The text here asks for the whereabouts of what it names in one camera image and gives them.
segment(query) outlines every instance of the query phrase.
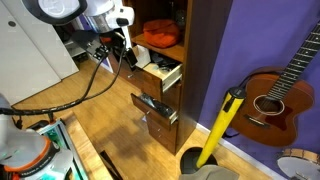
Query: yellow pole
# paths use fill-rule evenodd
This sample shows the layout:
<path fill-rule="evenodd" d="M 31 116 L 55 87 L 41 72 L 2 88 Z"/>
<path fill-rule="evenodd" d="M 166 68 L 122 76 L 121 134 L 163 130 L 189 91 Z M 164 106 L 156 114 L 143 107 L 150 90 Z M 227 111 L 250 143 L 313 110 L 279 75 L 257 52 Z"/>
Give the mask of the yellow pole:
<path fill-rule="evenodd" d="M 238 111 L 244 98 L 245 91 L 243 89 L 235 87 L 228 90 L 228 94 L 225 97 L 218 117 L 212 126 L 210 135 L 197 161 L 197 168 L 201 168 L 206 163 L 234 115 Z"/>

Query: yellow handle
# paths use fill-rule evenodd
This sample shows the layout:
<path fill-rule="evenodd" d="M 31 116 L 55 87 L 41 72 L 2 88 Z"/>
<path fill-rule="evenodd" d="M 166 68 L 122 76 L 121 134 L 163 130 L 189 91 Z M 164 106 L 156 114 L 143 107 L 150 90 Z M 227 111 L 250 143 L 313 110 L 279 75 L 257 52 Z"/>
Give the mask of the yellow handle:
<path fill-rule="evenodd" d="M 224 111 L 224 107 L 226 103 L 231 99 L 234 98 L 229 111 Z M 233 119 L 234 115 L 238 111 L 240 105 L 242 104 L 244 98 L 237 98 L 230 94 L 228 91 L 228 94 L 223 102 L 222 108 L 220 109 L 220 112 L 218 114 L 218 117 L 215 121 L 215 123 L 212 126 L 210 135 L 207 139 L 207 142 L 200 154 L 200 157 L 197 161 L 197 168 L 202 167 L 210 157 L 211 153 L 213 152 L 214 148 L 217 146 L 219 140 L 221 139 L 223 133 L 226 131 L 227 127 L 229 126 L 231 120 Z"/>

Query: wooden floor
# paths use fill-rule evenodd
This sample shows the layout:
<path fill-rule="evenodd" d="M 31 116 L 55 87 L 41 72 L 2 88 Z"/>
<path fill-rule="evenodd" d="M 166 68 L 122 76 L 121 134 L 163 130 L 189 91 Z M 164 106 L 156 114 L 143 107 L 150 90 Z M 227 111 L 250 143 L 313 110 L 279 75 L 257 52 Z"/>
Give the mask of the wooden floor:
<path fill-rule="evenodd" d="M 61 105 L 79 98 L 84 92 L 94 68 L 92 61 L 80 65 L 80 71 L 61 83 L 44 90 L 18 104 L 15 108 L 44 108 Z M 108 85 L 113 75 L 100 68 L 92 87 L 97 92 Z M 141 120 L 143 113 L 131 102 L 130 93 L 139 90 L 118 78 L 106 93 L 73 107 L 72 110 L 98 152 L 105 150 L 124 179 L 178 179 L 183 152 L 195 146 L 203 147 L 207 136 L 195 130 L 176 156 L 169 153 L 148 134 Z M 70 110 L 58 112 L 56 117 Z M 24 127 L 47 119 L 46 116 L 23 117 Z M 220 166 L 240 174 L 240 179 L 270 179 L 254 166 L 226 148 L 218 146 L 214 152 Z"/>

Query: orange object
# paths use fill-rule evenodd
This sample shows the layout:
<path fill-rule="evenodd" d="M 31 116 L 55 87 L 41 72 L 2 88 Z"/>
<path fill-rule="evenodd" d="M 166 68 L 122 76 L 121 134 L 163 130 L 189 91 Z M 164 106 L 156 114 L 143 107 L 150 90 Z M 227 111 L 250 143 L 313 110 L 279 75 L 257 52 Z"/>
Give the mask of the orange object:
<path fill-rule="evenodd" d="M 178 43 L 180 30 L 175 21 L 159 19 L 144 23 L 143 35 L 148 44 L 167 48 Z"/>
<path fill-rule="evenodd" d="M 12 180 L 20 180 L 19 174 L 13 174 L 11 179 Z"/>

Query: black object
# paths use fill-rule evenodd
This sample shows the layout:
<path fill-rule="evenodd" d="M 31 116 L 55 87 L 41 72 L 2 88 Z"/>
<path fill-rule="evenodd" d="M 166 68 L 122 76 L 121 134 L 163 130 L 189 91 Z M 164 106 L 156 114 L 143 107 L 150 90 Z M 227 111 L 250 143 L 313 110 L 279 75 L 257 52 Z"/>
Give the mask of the black object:
<path fill-rule="evenodd" d="M 150 105 L 153 109 L 155 109 L 157 112 L 159 112 L 164 117 L 170 117 L 173 114 L 173 109 L 169 106 L 159 102 L 158 100 L 152 98 L 151 96 L 147 95 L 146 93 L 143 93 L 140 98 Z"/>
<path fill-rule="evenodd" d="M 182 174 L 193 174 L 199 170 L 196 164 L 201 152 L 202 148 L 200 147 L 193 147 L 184 152 L 180 160 L 180 170 Z M 216 158 L 211 154 L 204 165 L 207 164 L 218 165 L 218 162 Z"/>
<path fill-rule="evenodd" d="M 19 116 L 19 119 L 17 120 L 17 121 L 15 121 L 13 118 L 12 118 L 12 120 L 13 120 L 13 123 L 14 123 L 14 125 L 16 126 L 16 128 L 18 128 L 18 129 L 22 129 L 22 118 L 21 118 L 21 116 Z"/>
<path fill-rule="evenodd" d="M 242 87 L 232 87 L 228 90 L 228 92 L 232 95 L 231 99 L 226 102 L 226 104 L 223 107 L 223 111 L 229 112 L 229 109 L 231 108 L 231 105 L 233 104 L 233 101 L 235 98 L 239 99 L 245 99 L 246 98 L 246 91 Z"/>
<path fill-rule="evenodd" d="M 134 70 L 136 67 L 136 63 L 138 62 L 136 56 L 133 53 L 131 48 L 128 48 L 127 51 L 124 53 L 125 60 L 129 64 L 131 70 Z"/>
<path fill-rule="evenodd" d="M 105 160 L 105 166 L 107 167 L 109 173 L 114 180 L 122 180 L 120 173 L 118 172 L 116 166 L 112 163 L 112 160 L 108 156 L 106 151 L 100 152 L 100 156 Z"/>
<path fill-rule="evenodd" d="M 16 27 L 17 24 L 14 21 L 9 21 L 8 25 L 11 27 Z"/>
<path fill-rule="evenodd" d="M 121 26 L 127 26 L 129 25 L 129 21 L 126 18 L 117 18 L 117 24 L 121 27 Z"/>
<path fill-rule="evenodd" d="M 169 57 L 166 57 L 162 54 L 150 51 L 152 62 L 156 63 L 159 66 L 159 69 L 165 71 L 171 71 L 179 65 L 179 63 Z"/>
<path fill-rule="evenodd" d="M 108 46 L 100 43 L 99 35 L 93 31 L 77 30 L 72 34 L 71 39 L 98 60 L 108 57 Z"/>
<path fill-rule="evenodd" d="M 109 85 L 103 89 L 102 91 L 98 92 L 98 93 L 95 93 L 94 95 L 91 95 L 91 96 L 88 96 L 88 93 L 91 89 L 91 86 L 93 84 L 93 81 L 94 81 L 94 78 L 96 76 L 96 73 L 98 71 L 98 68 L 99 66 L 101 65 L 101 63 L 103 62 L 103 60 L 107 57 L 108 55 L 108 50 L 105 50 L 104 52 L 101 52 L 104 48 L 107 49 L 107 47 L 105 46 L 97 46 L 98 44 L 100 44 L 99 42 L 97 41 L 94 41 L 95 44 L 94 46 L 97 46 L 98 48 L 95 49 L 93 48 L 92 44 L 88 45 L 87 46 L 90 46 L 88 49 L 86 49 L 86 51 L 88 53 L 90 52 L 96 52 L 96 54 L 99 55 L 100 59 L 99 59 L 99 62 L 97 63 L 94 71 L 92 72 L 92 75 L 91 75 L 91 78 L 90 78 L 90 81 L 89 81 L 89 84 L 86 88 L 86 91 L 84 92 L 84 94 L 82 95 L 82 97 L 80 97 L 79 99 L 77 100 L 74 100 L 72 102 L 69 102 L 67 104 L 63 104 L 63 105 L 60 105 L 60 106 L 56 106 L 56 107 L 50 107 L 50 108 L 45 108 L 45 109 L 11 109 L 11 108 L 1 108 L 0 107 L 0 114 L 4 114 L 4 115 L 17 115 L 17 116 L 31 116 L 31 115 L 40 115 L 40 114 L 48 114 L 48 113 L 54 113 L 54 112 L 58 112 L 58 111 L 62 111 L 62 110 L 65 110 L 65 109 L 68 109 L 68 108 L 71 108 L 71 107 L 74 107 L 80 103 L 82 103 L 83 101 L 86 101 L 86 100 L 89 100 L 89 99 L 92 99 L 96 96 L 99 96 L 100 94 L 106 92 L 107 90 L 109 90 L 112 85 L 115 83 L 117 77 L 119 76 L 119 72 L 120 72 L 120 67 L 121 67 L 121 62 L 122 62 L 122 57 L 123 57 L 123 54 L 124 54 L 124 51 L 125 51 L 125 47 L 126 47 L 126 40 L 125 38 L 121 35 L 121 34 L 118 34 L 116 33 L 119 37 L 123 38 L 123 48 L 122 48 L 122 51 L 121 51 L 121 56 L 120 56 L 120 59 L 119 59 L 119 67 L 117 69 L 117 72 L 116 72 L 116 75 L 115 77 L 113 78 L 113 80 L 109 83 Z"/>
<path fill-rule="evenodd" d="M 38 18 L 40 21 L 43 21 L 45 23 L 52 24 L 52 25 L 67 24 L 68 22 L 72 21 L 73 19 L 81 15 L 87 9 L 87 1 L 78 0 L 78 2 L 79 2 L 79 7 L 75 12 L 73 12 L 72 14 L 64 18 L 54 18 L 46 14 L 40 8 L 38 0 L 22 0 L 23 5 L 34 17 Z"/>
<path fill-rule="evenodd" d="M 49 125 L 49 121 L 40 120 L 40 121 L 36 122 L 35 124 L 32 124 L 31 126 L 27 127 L 27 129 L 33 129 L 36 131 L 40 128 L 46 127 L 47 125 Z"/>
<path fill-rule="evenodd" d="M 229 135 L 228 133 L 224 132 L 223 135 L 222 135 L 222 138 L 233 138 L 233 137 L 236 137 L 236 136 L 239 136 L 239 135 L 240 135 L 240 133 Z"/>
<path fill-rule="evenodd" d="M 12 180 L 12 172 L 7 172 L 4 170 L 4 166 L 0 165 L 0 179 Z"/>

